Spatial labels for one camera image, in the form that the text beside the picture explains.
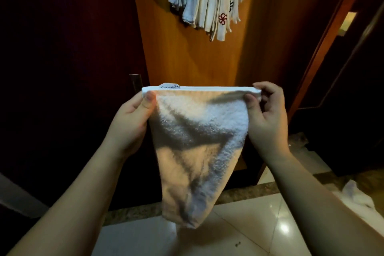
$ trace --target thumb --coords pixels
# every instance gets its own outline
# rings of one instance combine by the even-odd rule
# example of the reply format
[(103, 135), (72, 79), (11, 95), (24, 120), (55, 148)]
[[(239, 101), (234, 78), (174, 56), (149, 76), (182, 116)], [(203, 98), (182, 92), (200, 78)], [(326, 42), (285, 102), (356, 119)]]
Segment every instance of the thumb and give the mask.
[(143, 98), (141, 104), (133, 112), (136, 116), (136, 119), (144, 123), (151, 116), (152, 112), (156, 107), (156, 94), (153, 91), (146, 93), (146, 96)]
[(262, 109), (260, 108), (260, 102), (256, 97), (247, 93), (244, 95), (244, 100), (247, 104), (248, 117), (250, 121), (252, 121), (254, 118), (263, 117)]

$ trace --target forearm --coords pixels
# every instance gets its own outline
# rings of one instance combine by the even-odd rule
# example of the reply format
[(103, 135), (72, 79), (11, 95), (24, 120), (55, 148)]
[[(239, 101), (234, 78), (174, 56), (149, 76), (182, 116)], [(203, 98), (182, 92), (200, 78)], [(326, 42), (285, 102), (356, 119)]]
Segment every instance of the forearm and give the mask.
[(123, 160), (101, 146), (76, 180), (11, 250), (13, 255), (90, 255)]
[(291, 154), (266, 160), (315, 256), (382, 255), (384, 238), (329, 192)]

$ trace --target person's left arm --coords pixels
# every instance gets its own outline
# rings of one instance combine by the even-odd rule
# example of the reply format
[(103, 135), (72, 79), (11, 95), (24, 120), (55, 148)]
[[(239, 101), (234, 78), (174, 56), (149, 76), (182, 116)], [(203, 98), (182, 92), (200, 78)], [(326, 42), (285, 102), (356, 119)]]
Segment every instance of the person's left arm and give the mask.
[(8, 256), (90, 255), (126, 158), (140, 147), (156, 96), (138, 93), (116, 113), (107, 135), (72, 185)]

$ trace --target hand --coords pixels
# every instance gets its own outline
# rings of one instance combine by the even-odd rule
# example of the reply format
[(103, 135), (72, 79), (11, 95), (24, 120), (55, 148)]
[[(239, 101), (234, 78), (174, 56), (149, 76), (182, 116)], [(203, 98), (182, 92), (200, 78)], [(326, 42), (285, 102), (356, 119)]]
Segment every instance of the hand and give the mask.
[(284, 93), (281, 87), (271, 82), (256, 82), (255, 88), (262, 90), (260, 103), (252, 94), (244, 96), (248, 108), (248, 136), (264, 160), (289, 154), (288, 119), (284, 105)]
[(126, 160), (140, 147), (146, 129), (147, 120), (156, 107), (156, 94), (147, 92), (142, 98), (142, 92), (124, 103), (116, 113), (101, 148), (109, 155)]

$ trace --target tile grout line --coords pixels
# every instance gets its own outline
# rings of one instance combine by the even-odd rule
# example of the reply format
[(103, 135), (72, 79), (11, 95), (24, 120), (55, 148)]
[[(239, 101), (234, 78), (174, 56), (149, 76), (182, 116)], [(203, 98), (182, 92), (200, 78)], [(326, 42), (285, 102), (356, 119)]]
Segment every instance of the tile grout line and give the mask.
[(250, 240), (253, 244), (257, 245), (258, 247), (260, 247), (261, 249), (263, 249), (265, 252), (269, 253), (266, 249), (264, 249), (262, 246), (260, 246), (259, 244), (257, 244), (255, 241), (253, 241), (251, 238), (249, 238), (247, 235), (243, 234), (241, 231), (239, 231), (237, 228), (235, 228), (235, 226), (233, 226), (230, 222), (228, 222), (226, 219), (222, 218), (220, 215), (218, 215), (215, 211), (212, 211), (215, 215), (217, 215), (220, 219), (222, 219), (223, 221), (225, 221), (228, 225), (230, 225), (232, 228), (234, 228), (236, 231), (238, 231), (240, 234), (242, 234), (245, 238), (247, 238), (248, 240)]
[(269, 249), (268, 249), (269, 251), (267, 251), (267, 252), (268, 252), (268, 255), (271, 253), (273, 237), (275, 236), (275, 231), (276, 231), (277, 223), (278, 223), (278, 221), (279, 221), (279, 215), (280, 215), (280, 210), (281, 210), (281, 205), (282, 205), (282, 204), (283, 204), (283, 196), (281, 195), (280, 206), (279, 206), (279, 212), (277, 213), (277, 218), (276, 218), (275, 228), (273, 229), (271, 243), (269, 244)]

